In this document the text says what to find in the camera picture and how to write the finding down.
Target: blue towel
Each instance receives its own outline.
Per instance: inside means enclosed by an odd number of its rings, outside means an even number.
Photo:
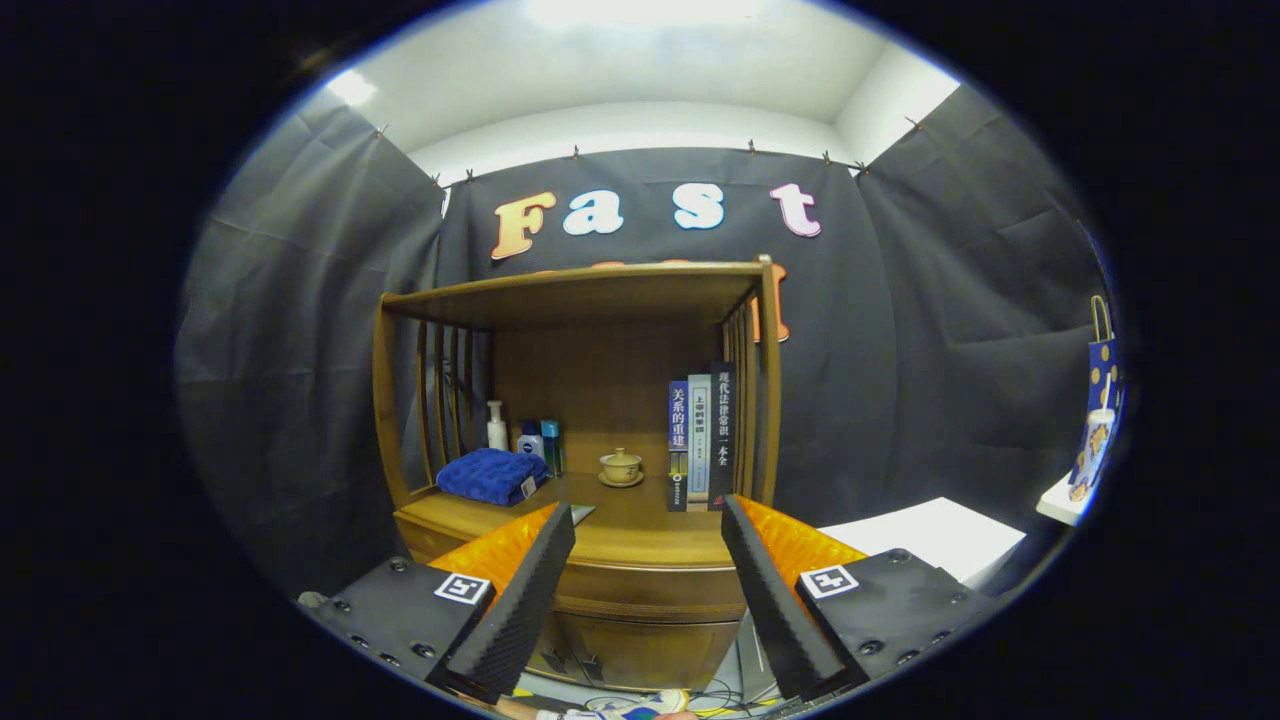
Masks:
[[[547,462],[536,455],[481,447],[444,466],[435,484],[447,493],[511,507],[525,498],[520,483],[547,480]]]

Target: bag handle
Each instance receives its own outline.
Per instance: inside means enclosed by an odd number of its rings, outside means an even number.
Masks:
[[[1111,340],[1111,314],[1107,313],[1107,301],[1101,295],[1094,295],[1089,299],[1089,305],[1093,307],[1093,337],[1097,342]],[[1106,337],[1103,337],[1103,327],[1106,328]]]

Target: wooden cabinet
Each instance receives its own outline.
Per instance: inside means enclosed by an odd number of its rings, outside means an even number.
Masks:
[[[763,256],[557,270],[383,296],[374,409],[396,523],[413,560],[430,562],[549,503],[594,505],[575,528],[527,669],[602,688],[703,689],[746,602],[719,512],[667,511],[667,386],[709,360],[733,361],[741,388],[735,492],[771,505],[781,404],[774,300]],[[417,325],[428,478],[419,489],[401,468],[390,363],[394,329],[406,320]],[[561,421],[566,474],[513,507],[435,487],[444,462],[485,445],[468,437],[474,423],[463,423],[477,382],[503,401],[512,437],[521,418]],[[641,456],[637,486],[596,480],[599,457],[616,447]]]
[[[526,670],[566,683],[590,684],[573,653],[573,647],[564,639],[558,612],[547,616],[547,623],[543,625],[541,634],[538,635],[538,644],[529,657]]]
[[[557,614],[588,680],[600,688],[705,688],[737,637],[737,623],[622,623]]]

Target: white paper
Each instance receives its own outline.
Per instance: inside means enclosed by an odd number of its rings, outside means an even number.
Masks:
[[[901,547],[974,589],[991,579],[1027,537],[945,497],[818,529],[867,555]]]

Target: black curtain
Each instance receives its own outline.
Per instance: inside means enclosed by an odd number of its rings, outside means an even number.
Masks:
[[[372,427],[380,293],[767,252],[787,270],[777,507],[827,525],[946,496],[1028,530],[1011,564],[1027,569],[1061,532],[1034,506],[1069,468],[1084,414],[1102,282],[1080,202],[964,87],[867,170],[745,149],[602,152],[457,183],[442,220],[443,191],[321,94],[248,156],[187,279],[179,396],[210,496],[287,592],[339,589],[403,551]],[[684,183],[723,192],[718,224],[675,222]],[[771,193],[792,183],[820,232],[783,219]],[[568,233],[570,201],[596,190],[617,193],[622,225]],[[494,260],[494,210],[541,192],[557,201],[534,246]],[[397,329],[401,461],[417,483],[413,328]],[[468,434],[483,438],[486,388],[467,391]]]
[[[960,87],[858,176],[883,250],[899,391],[887,509],[943,495],[1027,530],[1084,421],[1102,275],[1065,179]]]
[[[673,220],[672,191],[689,182],[721,188],[718,225]],[[771,191],[788,183],[812,197],[817,234],[785,223]],[[622,225],[570,234],[570,201],[596,190],[617,195]],[[782,264],[780,510],[827,525],[945,496],[1023,530],[1060,529],[1034,507],[1075,455],[1101,274],[1065,179],[975,92],[957,90],[856,177],[795,155],[650,149],[532,163],[452,192],[442,265],[470,279],[760,252]],[[495,209],[543,192],[556,202],[532,247],[494,260]]]
[[[374,311],[383,292],[434,286],[443,199],[320,92],[246,158],[204,224],[175,347],[188,446],[232,534],[291,596],[335,592],[402,550],[372,427]],[[396,363],[412,377],[411,342]]]

